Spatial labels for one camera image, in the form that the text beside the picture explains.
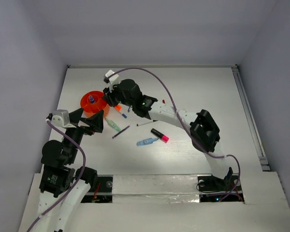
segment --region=pink marker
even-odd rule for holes
[[[155,136],[157,136],[158,138],[160,138],[162,141],[164,141],[165,143],[167,143],[169,141],[169,137],[165,136],[164,134],[162,134],[161,132],[157,131],[156,129],[151,129],[151,131]]]

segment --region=white work surface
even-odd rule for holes
[[[79,107],[84,94],[103,90],[106,84],[102,77],[108,70],[68,69],[58,109],[71,112]],[[114,175],[113,203],[80,204],[70,232],[290,232],[285,195],[277,174],[261,170],[231,69],[150,70],[165,82],[178,108],[193,112],[206,109],[211,113],[220,128],[225,154],[234,154],[241,164],[245,204],[198,203],[198,197],[193,197],[199,194],[195,190],[196,176],[184,174],[209,174],[204,155],[193,148],[182,129],[163,122],[137,127],[137,123],[146,119],[127,113],[127,107],[123,107],[127,119],[113,109],[107,117],[121,128],[131,125],[127,131],[112,139],[116,131],[104,124],[102,134],[84,136],[81,143],[87,167],[96,169],[98,174]],[[119,75],[135,80],[143,94],[170,103],[165,90],[149,74],[126,71]],[[169,136],[169,142],[137,147],[137,141],[154,137],[151,128]],[[61,136],[52,131],[50,139],[61,140]],[[81,157],[78,154],[72,167],[81,166]],[[235,161],[227,160],[237,172]],[[20,232],[25,232],[35,219],[40,180],[41,174],[36,174]]]

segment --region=gray wall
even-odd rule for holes
[[[276,2],[30,1],[65,61],[91,65],[239,63]]]
[[[279,0],[240,71],[266,156],[290,205],[290,0]]]
[[[21,2],[0,0],[0,232],[18,231],[66,65]]]

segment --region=pink cap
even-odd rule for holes
[[[162,138],[162,141],[164,141],[165,143],[167,143],[168,141],[169,141],[169,137],[167,137],[167,136],[163,136]]]

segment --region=orange bowl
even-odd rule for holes
[[[95,100],[94,103],[91,103],[89,96],[92,96]],[[91,117],[100,110],[104,110],[103,117],[106,117],[110,111],[110,106],[102,99],[104,93],[101,91],[91,91],[85,94],[81,99],[81,107],[84,109],[85,115]]]

